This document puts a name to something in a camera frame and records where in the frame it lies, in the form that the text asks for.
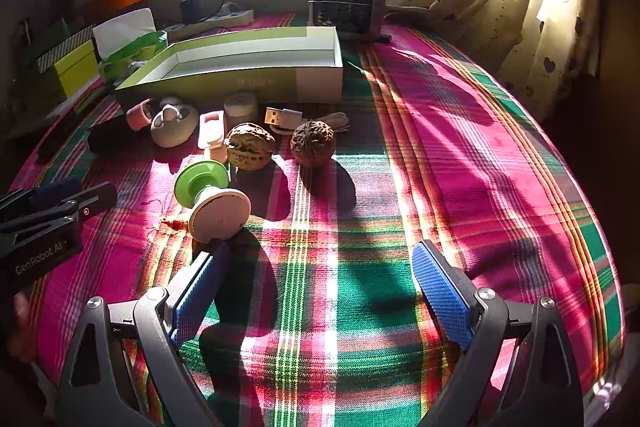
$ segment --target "metal screw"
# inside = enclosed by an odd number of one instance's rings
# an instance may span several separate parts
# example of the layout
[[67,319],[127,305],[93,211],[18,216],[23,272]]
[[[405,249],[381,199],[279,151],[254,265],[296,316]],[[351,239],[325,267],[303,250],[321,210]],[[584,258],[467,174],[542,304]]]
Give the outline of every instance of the metal screw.
[[164,296],[164,288],[155,287],[149,288],[146,291],[146,298],[150,301],[159,301]]
[[556,303],[551,297],[543,297],[540,299],[540,304],[545,308],[555,308]]
[[484,301],[492,301],[495,299],[495,292],[491,288],[480,288],[478,295]]
[[99,297],[91,297],[87,303],[86,306],[87,308],[89,308],[90,310],[95,310],[98,306],[100,306],[102,304],[102,299],[100,299]]

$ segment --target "table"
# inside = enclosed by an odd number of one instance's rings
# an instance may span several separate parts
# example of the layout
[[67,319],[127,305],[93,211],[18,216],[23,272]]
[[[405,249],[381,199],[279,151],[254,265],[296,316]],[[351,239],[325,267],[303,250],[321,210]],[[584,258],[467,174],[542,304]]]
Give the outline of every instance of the table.
[[[287,16],[251,27],[303,25]],[[389,25],[390,44],[343,46],[350,129],[329,165],[300,169],[279,139],[270,165],[239,171],[253,204],[199,336],[181,355],[225,426],[416,425],[457,357],[412,279],[431,239],[477,286],[533,302],[551,295],[586,392],[620,356],[620,286],[593,211],[558,151],[487,73],[439,38]],[[44,166],[14,187],[110,181],[113,210],[88,221],[84,251],[31,296],[39,362],[54,381],[86,300],[137,298],[191,262],[189,209],[175,201],[195,137],[95,158],[84,133],[119,111],[106,99]],[[162,410],[128,346],[152,417]],[[492,383],[508,368],[505,349]]]

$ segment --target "hand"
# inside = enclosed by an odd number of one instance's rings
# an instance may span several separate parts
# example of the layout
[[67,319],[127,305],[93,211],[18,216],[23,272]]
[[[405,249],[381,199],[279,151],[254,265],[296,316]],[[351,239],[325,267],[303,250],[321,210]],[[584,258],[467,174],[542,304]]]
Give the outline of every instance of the hand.
[[14,297],[15,330],[6,341],[6,349],[22,363],[31,363],[36,357],[36,335],[31,328],[29,299],[24,293]]

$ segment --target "pink tape roll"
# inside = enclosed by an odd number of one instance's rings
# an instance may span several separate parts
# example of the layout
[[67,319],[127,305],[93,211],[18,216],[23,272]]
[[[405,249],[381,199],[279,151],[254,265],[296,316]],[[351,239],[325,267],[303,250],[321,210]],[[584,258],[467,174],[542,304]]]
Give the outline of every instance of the pink tape roll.
[[139,131],[151,124],[151,117],[153,117],[153,115],[151,114],[151,109],[148,107],[150,102],[151,99],[148,98],[127,111],[127,124],[134,131]]

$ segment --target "white paper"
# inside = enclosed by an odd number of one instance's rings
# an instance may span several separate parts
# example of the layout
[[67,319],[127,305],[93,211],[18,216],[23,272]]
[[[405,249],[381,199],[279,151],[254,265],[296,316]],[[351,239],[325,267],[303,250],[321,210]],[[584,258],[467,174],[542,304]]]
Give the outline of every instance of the white paper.
[[142,35],[156,31],[149,8],[125,13],[94,28],[98,55],[104,60]]

